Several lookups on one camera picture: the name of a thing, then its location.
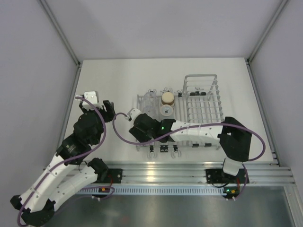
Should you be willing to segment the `cream steel cup brown band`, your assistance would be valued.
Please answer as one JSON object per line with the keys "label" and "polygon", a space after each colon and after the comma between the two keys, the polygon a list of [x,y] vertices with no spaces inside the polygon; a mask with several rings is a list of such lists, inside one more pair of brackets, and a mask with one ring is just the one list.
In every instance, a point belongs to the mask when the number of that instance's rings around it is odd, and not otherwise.
{"label": "cream steel cup brown band", "polygon": [[175,105],[175,96],[172,92],[164,92],[161,96],[161,105]]}

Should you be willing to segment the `clear plastic tumbler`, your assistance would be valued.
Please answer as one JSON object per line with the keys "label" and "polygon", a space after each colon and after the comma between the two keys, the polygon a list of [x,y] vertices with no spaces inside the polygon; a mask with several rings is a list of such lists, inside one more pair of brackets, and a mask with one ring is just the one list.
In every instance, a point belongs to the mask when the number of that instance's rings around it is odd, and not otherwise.
{"label": "clear plastic tumbler", "polygon": [[149,117],[156,119],[157,118],[157,110],[155,103],[145,103],[143,107],[143,113],[147,114]]}
{"label": "clear plastic tumbler", "polygon": [[157,101],[157,96],[154,92],[147,92],[143,97],[143,101],[145,105],[154,105]]}

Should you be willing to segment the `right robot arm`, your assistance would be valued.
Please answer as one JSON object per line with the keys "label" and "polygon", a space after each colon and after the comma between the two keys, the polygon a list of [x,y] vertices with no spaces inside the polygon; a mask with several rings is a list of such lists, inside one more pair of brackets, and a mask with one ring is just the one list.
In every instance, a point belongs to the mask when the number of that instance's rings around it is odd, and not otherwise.
{"label": "right robot arm", "polygon": [[140,143],[188,141],[222,148],[226,157],[221,176],[226,182],[237,179],[240,167],[249,159],[252,133],[233,117],[226,117],[222,123],[199,125],[175,119],[157,121],[138,109],[133,109],[128,116],[133,124],[129,132]]}

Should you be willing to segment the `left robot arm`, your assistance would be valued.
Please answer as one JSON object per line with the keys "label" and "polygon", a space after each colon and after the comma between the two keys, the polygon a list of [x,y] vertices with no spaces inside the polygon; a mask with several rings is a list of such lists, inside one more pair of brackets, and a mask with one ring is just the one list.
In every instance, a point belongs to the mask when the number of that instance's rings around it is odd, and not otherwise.
{"label": "left robot arm", "polygon": [[56,153],[35,183],[23,194],[10,199],[19,211],[20,227],[41,227],[59,208],[85,186],[104,182],[108,177],[108,166],[100,158],[94,158],[76,175],[65,181],[65,177],[105,140],[105,123],[115,116],[114,104],[108,100],[102,106],[82,99],[79,104],[83,114],[74,124],[73,133],[62,141]]}

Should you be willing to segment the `light blue ceramic mug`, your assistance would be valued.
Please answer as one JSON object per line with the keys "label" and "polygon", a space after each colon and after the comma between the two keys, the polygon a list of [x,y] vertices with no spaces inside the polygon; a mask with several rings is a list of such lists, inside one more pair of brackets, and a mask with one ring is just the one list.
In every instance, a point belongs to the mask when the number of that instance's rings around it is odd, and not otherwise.
{"label": "light blue ceramic mug", "polygon": [[160,115],[165,118],[173,117],[174,108],[171,105],[162,105],[160,107]]}

